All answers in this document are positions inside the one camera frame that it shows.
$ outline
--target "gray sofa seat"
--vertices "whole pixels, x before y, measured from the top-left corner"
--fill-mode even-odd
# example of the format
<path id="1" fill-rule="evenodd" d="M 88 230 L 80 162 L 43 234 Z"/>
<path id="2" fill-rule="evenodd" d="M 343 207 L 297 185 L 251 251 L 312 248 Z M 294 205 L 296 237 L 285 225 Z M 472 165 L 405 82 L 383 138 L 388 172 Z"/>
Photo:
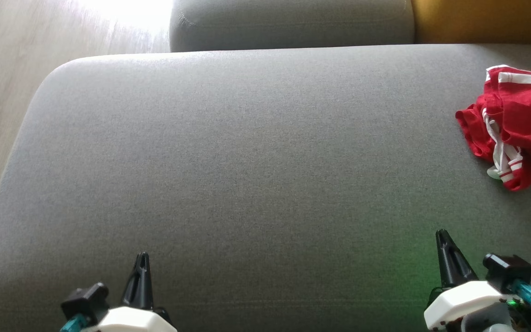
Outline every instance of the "gray sofa seat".
<path id="1" fill-rule="evenodd" d="M 0 186 L 0 332 L 56 331 L 147 250 L 181 332 L 425 331 L 448 229 L 531 262 L 531 187 L 489 178 L 454 119 L 531 46 L 78 59 L 34 96 Z"/>
<path id="2" fill-rule="evenodd" d="M 411 44 L 410 0 L 175 0 L 171 52 Z"/>

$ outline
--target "yellow cushion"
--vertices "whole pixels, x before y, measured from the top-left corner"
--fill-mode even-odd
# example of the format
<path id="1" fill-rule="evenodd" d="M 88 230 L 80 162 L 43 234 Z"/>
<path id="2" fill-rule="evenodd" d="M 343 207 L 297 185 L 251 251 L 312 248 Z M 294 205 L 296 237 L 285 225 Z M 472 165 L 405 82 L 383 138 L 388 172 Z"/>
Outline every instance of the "yellow cushion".
<path id="1" fill-rule="evenodd" d="M 417 42 L 531 44 L 531 0 L 412 0 Z"/>

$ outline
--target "teal connector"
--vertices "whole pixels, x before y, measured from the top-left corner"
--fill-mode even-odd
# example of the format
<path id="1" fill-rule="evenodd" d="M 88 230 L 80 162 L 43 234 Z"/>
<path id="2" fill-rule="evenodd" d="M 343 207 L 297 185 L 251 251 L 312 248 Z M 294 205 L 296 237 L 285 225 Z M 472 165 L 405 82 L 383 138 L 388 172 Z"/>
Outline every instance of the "teal connector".
<path id="1" fill-rule="evenodd" d="M 85 326 L 87 326 L 87 319 L 84 315 L 77 314 L 67 321 L 60 332 L 80 332 Z"/>
<path id="2" fill-rule="evenodd" d="M 520 279 L 517 279 L 513 282 L 512 291 L 515 294 L 518 294 L 522 300 L 531 306 L 531 286 L 523 282 Z"/>

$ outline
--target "black cable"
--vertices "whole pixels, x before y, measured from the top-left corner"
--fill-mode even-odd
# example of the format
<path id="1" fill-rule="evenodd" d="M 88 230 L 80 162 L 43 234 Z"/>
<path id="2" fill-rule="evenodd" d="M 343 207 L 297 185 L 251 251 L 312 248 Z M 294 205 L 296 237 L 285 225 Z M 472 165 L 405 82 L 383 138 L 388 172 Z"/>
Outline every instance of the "black cable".
<path id="1" fill-rule="evenodd" d="M 509 306 L 511 309 L 513 309 L 516 313 L 518 313 L 519 317 L 520 317 L 520 320 L 522 321 L 522 323 L 525 325 L 525 328 L 528 330 L 528 332 L 531 332 L 531 326 L 530 324 L 527 322 L 527 319 L 525 319 L 525 317 L 523 317 L 522 313 L 520 313 L 518 311 L 518 309 L 516 309 L 516 307 L 510 305 Z"/>

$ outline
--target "red cloth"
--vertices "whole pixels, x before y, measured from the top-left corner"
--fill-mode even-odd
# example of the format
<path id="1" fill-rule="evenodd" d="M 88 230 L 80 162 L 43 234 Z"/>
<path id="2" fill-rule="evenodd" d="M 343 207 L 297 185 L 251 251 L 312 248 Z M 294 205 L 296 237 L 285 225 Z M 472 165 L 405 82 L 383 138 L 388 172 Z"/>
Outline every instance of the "red cloth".
<path id="1" fill-rule="evenodd" d="M 488 68 L 484 93 L 456 118 L 474 155 L 494 163 L 491 176 L 513 191 L 531 185 L 531 71 Z"/>

